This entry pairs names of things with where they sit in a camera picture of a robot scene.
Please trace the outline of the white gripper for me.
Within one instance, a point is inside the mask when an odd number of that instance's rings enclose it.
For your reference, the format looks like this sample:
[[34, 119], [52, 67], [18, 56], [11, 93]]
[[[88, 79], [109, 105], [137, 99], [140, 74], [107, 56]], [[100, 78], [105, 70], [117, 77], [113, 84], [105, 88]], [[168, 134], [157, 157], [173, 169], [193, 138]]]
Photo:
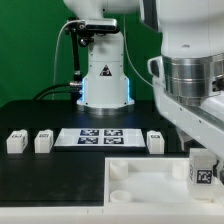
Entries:
[[224, 159], [224, 120], [220, 120], [197, 106], [179, 103], [165, 90], [161, 57], [149, 59], [149, 73], [153, 75], [153, 91], [159, 113], [202, 146]]

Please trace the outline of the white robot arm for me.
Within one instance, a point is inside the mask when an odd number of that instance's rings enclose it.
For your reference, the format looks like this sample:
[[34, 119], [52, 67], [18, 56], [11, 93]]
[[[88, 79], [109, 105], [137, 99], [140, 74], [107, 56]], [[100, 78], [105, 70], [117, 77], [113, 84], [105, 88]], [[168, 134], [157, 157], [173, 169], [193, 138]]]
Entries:
[[80, 104], [119, 109], [128, 101], [123, 35], [106, 13], [141, 12], [162, 34], [147, 62], [159, 113], [224, 159], [224, 0], [63, 0], [78, 17], [89, 71]]

